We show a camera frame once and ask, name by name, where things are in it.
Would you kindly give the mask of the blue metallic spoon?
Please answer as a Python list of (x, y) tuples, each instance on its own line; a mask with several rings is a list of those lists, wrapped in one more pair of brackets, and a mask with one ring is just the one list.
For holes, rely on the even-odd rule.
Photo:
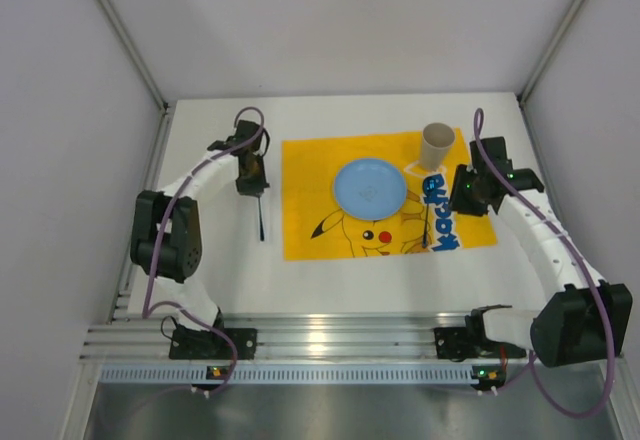
[(429, 204), (431, 197), (435, 190), (438, 188), (438, 182), (435, 175), (427, 176), (423, 180), (423, 203), (425, 205), (425, 218), (422, 234), (422, 248), (426, 249), (429, 246)]

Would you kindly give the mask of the blue metallic fork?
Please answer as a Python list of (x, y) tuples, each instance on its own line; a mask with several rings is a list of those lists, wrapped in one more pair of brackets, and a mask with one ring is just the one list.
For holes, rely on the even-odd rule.
[(259, 240), (264, 242), (266, 239), (265, 235), (265, 226), (264, 226), (264, 217), (263, 217), (263, 208), (262, 208), (262, 199), (261, 197), (257, 198), (258, 205), (258, 221), (259, 221)]

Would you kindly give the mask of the beige paper cup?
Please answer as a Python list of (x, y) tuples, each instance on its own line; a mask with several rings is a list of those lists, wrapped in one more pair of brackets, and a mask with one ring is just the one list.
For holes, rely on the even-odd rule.
[(422, 130), (419, 165), (427, 171), (437, 170), (455, 140), (455, 131), (450, 126), (440, 122), (426, 125)]

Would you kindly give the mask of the light blue plate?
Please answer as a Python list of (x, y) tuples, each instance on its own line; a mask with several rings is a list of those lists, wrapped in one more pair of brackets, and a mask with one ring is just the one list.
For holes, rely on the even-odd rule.
[(347, 215), (379, 221), (404, 205), (408, 187), (403, 174), (388, 161), (360, 158), (344, 165), (334, 177), (333, 197)]

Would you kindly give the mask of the yellow Pikachu cloth placemat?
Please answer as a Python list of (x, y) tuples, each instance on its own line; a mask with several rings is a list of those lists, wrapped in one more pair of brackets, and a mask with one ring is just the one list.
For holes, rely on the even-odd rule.
[[(422, 248), (425, 218), (423, 180), (418, 163), (419, 132), (291, 140), (282, 144), (282, 213), (284, 257), (288, 261), (333, 260), (444, 252), (488, 247), (497, 235), (488, 217), (453, 213), (449, 197), (455, 168), (469, 162), (461, 134), (443, 165), (434, 171), (438, 188), (429, 204), (429, 246)], [(347, 163), (379, 158), (398, 168), (408, 193), (402, 208), (381, 221), (363, 221), (337, 205), (332, 185)]]

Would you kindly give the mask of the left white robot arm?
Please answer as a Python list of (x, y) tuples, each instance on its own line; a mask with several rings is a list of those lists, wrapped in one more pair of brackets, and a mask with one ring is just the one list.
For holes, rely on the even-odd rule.
[(143, 317), (168, 306), (190, 331), (223, 329), (221, 309), (196, 275), (204, 258), (200, 209), (228, 185), (241, 196), (259, 199), (269, 188), (264, 166), (269, 145), (263, 120), (238, 116), (234, 132), (209, 145), (187, 172), (160, 190), (138, 194), (130, 259), (148, 277)]

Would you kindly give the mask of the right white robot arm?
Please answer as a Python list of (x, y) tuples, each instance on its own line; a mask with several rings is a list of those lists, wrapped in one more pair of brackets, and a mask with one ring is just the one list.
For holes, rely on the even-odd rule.
[(494, 212), (517, 238), (542, 286), (545, 303), (529, 310), (497, 305), (466, 322), (490, 342), (531, 350), (546, 367), (620, 355), (633, 297), (610, 284), (582, 255), (552, 210), (536, 173), (516, 169), (502, 137), (469, 144), (471, 163), (457, 167), (449, 207), (458, 214)]

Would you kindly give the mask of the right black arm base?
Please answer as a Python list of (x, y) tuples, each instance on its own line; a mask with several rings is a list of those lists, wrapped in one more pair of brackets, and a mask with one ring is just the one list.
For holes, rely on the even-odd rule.
[(469, 359), (524, 359), (526, 351), (508, 343), (482, 339), (466, 327), (433, 329), (436, 356), (439, 360), (462, 362)]

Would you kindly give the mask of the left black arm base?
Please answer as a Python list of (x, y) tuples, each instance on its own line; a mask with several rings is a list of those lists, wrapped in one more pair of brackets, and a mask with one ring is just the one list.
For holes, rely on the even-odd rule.
[[(214, 324), (235, 345), (238, 360), (253, 360), (258, 344), (254, 328), (227, 328), (223, 320)], [(191, 330), (173, 317), (161, 322), (161, 334), (170, 340), (169, 358), (172, 360), (231, 360), (232, 348), (219, 335), (207, 330)]]

